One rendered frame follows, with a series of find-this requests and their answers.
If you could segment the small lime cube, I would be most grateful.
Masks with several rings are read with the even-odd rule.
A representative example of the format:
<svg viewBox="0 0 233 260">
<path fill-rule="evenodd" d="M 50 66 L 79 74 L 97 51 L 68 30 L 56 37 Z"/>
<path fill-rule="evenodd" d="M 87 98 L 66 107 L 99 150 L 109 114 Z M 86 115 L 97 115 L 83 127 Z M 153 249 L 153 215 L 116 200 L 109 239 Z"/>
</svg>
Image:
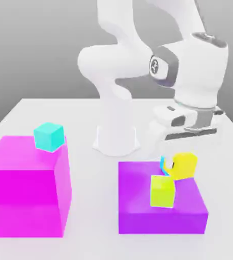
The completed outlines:
<svg viewBox="0 0 233 260">
<path fill-rule="evenodd" d="M 174 179 L 167 175 L 152 175 L 150 186 L 150 206 L 173 208 L 175 197 Z"/>
</svg>

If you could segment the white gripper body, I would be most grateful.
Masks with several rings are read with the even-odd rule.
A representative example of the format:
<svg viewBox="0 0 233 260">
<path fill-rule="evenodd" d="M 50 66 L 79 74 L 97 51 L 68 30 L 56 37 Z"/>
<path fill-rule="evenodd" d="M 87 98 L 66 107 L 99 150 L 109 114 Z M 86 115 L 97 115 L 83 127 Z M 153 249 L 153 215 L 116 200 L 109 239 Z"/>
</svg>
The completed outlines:
<svg viewBox="0 0 233 260">
<path fill-rule="evenodd" d="M 179 131 L 169 133 L 162 141 L 162 155 L 172 157 L 177 153 L 193 153 L 196 156 L 207 154 L 218 146 L 218 132 L 209 129 L 192 133 Z"/>
</svg>

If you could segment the small turquoise cube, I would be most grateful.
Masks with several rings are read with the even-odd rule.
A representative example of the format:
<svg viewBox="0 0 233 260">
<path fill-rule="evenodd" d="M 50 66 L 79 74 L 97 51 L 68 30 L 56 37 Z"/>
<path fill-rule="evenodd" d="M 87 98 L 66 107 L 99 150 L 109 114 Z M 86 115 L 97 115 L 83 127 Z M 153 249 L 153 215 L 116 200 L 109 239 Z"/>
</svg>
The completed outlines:
<svg viewBox="0 0 233 260">
<path fill-rule="evenodd" d="M 65 143 L 61 124 L 46 122 L 34 129 L 35 147 L 46 152 L 55 152 Z"/>
</svg>

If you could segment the large magenta box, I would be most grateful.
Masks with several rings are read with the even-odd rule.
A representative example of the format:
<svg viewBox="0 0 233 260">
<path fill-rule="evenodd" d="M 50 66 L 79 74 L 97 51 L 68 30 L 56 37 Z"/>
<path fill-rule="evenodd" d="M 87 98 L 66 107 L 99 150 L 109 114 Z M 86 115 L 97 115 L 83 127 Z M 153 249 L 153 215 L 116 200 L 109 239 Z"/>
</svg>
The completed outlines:
<svg viewBox="0 0 233 260">
<path fill-rule="evenodd" d="M 71 199 L 66 144 L 50 153 L 32 136 L 0 139 L 0 238 L 63 237 Z"/>
</svg>

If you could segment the large purple box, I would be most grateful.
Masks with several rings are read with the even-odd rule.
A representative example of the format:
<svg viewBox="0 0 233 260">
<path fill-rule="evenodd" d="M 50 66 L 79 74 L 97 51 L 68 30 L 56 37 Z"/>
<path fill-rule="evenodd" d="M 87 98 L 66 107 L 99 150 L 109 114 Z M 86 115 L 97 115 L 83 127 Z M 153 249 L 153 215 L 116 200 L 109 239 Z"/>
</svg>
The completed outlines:
<svg viewBox="0 0 233 260">
<path fill-rule="evenodd" d="M 150 205 L 151 176 L 158 161 L 119 162 L 119 234 L 203 234 L 208 210 L 193 178 L 175 182 L 173 208 Z"/>
</svg>

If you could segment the small yellow cube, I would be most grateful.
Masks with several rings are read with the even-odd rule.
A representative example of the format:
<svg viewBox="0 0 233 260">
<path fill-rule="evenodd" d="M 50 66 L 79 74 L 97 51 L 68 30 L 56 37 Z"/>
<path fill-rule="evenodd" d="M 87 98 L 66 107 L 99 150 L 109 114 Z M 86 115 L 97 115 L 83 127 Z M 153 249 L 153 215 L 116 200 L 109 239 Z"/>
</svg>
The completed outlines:
<svg viewBox="0 0 233 260">
<path fill-rule="evenodd" d="M 184 152 L 174 155 L 172 168 L 167 168 L 166 162 L 164 162 L 163 169 L 174 180 L 182 180 L 194 177 L 196 165 L 197 156 L 189 152 Z"/>
</svg>

